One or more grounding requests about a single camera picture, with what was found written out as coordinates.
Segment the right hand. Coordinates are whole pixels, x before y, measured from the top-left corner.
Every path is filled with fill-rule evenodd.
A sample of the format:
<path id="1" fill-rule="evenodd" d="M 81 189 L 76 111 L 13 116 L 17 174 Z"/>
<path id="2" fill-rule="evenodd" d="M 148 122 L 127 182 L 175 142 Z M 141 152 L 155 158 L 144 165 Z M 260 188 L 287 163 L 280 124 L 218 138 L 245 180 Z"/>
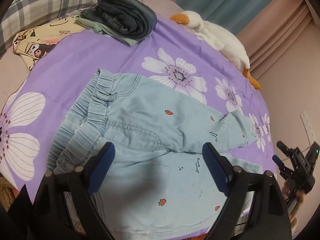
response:
<path id="1" fill-rule="evenodd" d="M 286 184 L 282 187 L 281 193 L 283 195 L 284 200 L 289 202 L 291 189 Z M 289 207 L 288 207 L 289 219 L 291 222 L 295 220 L 301 205 L 304 203 L 305 196 L 306 194 L 304 190 L 297 190 L 292 195 L 293 197 L 292 203 L 289 204 Z"/>

